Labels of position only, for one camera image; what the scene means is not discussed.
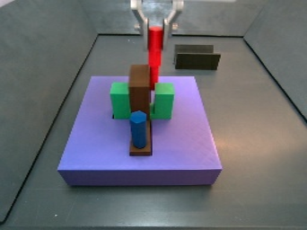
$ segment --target purple box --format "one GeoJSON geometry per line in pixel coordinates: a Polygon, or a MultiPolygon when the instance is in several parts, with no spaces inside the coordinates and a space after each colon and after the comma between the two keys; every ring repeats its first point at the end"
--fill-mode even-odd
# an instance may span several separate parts
{"type": "Polygon", "coordinates": [[[175,88],[173,119],[153,120],[153,156],[130,156],[130,120],[113,119],[110,90],[127,76],[93,76],[58,167],[69,185],[213,184],[222,164],[195,78],[175,88]]]}

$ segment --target blue cylinder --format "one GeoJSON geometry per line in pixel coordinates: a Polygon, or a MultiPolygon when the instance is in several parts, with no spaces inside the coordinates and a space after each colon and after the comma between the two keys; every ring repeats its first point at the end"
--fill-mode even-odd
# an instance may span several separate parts
{"type": "Polygon", "coordinates": [[[130,127],[133,143],[137,148],[147,146],[147,114],[143,111],[135,111],[130,117],[130,127]]]}

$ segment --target tall brown block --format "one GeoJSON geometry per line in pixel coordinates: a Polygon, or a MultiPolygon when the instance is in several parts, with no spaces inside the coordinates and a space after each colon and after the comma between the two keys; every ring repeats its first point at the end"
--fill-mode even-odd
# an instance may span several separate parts
{"type": "Polygon", "coordinates": [[[149,65],[131,65],[130,106],[131,112],[143,111],[150,119],[150,69],[149,65]]]}

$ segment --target red block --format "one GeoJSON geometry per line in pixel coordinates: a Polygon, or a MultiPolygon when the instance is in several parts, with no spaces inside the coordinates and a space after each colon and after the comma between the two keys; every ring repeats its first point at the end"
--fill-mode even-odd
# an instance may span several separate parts
{"type": "Polygon", "coordinates": [[[161,26],[149,28],[149,50],[161,51],[163,42],[163,29],[161,26]]]}
{"type": "Polygon", "coordinates": [[[159,81],[159,68],[150,68],[150,89],[155,90],[155,83],[159,81]]]}
{"type": "Polygon", "coordinates": [[[155,90],[159,81],[159,66],[163,44],[163,29],[161,26],[149,28],[149,65],[150,65],[150,89],[155,90]]]}

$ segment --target green block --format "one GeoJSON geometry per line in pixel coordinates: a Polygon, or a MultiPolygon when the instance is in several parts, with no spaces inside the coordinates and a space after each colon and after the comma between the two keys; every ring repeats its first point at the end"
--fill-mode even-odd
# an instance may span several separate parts
{"type": "Polygon", "coordinates": [[[175,90],[171,83],[157,83],[155,102],[151,105],[153,119],[171,119],[175,90]]]}
{"type": "Polygon", "coordinates": [[[129,83],[113,83],[111,87],[113,115],[115,119],[130,119],[129,83]]]}

